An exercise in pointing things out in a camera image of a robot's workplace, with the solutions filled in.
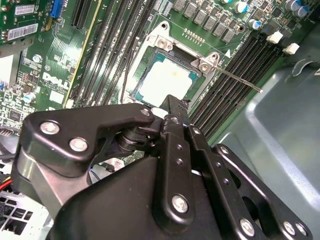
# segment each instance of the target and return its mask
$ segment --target motherboard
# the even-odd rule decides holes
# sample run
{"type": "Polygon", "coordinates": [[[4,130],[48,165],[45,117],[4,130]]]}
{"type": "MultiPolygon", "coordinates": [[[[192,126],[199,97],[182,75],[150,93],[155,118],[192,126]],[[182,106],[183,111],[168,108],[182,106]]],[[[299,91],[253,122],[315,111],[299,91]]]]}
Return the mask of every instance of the motherboard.
{"type": "Polygon", "coordinates": [[[173,95],[211,144],[319,20],[318,0],[0,2],[0,126],[17,135],[36,111],[173,95]]]}

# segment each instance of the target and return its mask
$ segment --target red wire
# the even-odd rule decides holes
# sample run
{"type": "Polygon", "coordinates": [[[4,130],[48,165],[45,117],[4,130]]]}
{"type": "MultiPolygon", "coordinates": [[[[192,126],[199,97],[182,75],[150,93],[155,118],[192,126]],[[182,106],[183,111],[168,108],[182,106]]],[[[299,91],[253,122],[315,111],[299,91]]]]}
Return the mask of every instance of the red wire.
{"type": "Polygon", "coordinates": [[[6,183],[0,185],[0,192],[5,189],[8,185],[10,185],[12,183],[12,180],[10,179],[9,181],[7,181],[6,183]]]}

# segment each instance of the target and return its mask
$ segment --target blue connector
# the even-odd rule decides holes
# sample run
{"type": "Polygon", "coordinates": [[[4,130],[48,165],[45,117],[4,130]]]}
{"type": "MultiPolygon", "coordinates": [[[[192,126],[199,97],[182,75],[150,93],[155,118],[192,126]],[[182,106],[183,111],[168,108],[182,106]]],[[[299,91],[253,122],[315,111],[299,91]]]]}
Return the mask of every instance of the blue connector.
{"type": "Polygon", "coordinates": [[[55,19],[60,17],[63,6],[64,6],[64,0],[54,0],[50,16],[55,19]]]}

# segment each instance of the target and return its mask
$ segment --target metal arm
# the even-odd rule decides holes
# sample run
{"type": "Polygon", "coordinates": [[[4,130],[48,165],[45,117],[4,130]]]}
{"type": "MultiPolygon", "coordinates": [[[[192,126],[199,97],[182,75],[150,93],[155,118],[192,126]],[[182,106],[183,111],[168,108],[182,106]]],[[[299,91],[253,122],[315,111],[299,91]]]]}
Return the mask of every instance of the metal arm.
{"type": "Polygon", "coordinates": [[[48,238],[312,239],[229,148],[210,148],[184,102],[168,96],[161,108],[164,119],[140,104],[25,119],[12,178],[55,219],[48,238]],[[91,184],[91,164],[134,150],[144,158],[91,184]]]}

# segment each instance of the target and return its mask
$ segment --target label sticker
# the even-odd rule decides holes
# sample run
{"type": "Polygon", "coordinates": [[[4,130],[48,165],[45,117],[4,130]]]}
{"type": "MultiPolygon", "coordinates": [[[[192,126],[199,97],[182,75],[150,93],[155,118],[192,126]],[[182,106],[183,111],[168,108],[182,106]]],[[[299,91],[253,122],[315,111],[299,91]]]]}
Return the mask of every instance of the label sticker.
{"type": "Polygon", "coordinates": [[[20,5],[15,7],[14,15],[20,16],[25,14],[33,14],[35,11],[35,5],[20,5]]]}
{"type": "Polygon", "coordinates": [[[52,90],[49,100],[58,104],[62,104],[62,102],[64,101],[64,97],[65,96],[63,94],[52,90]]]}
{"type": "Polygon", "coordinates": [[[320,68],[318,69],[318,71],[315,72],[314,75],[315,75],[315,76],[320,76],[320,68]]]}
{"type": "Polygon", "coordinates": [[[20,37],[27,36],[29,34],[34,34],[38,30],[38,23],[31,24],[29,26],[22,26],[8,31],[8,41],[17,39],[20,37]]]}

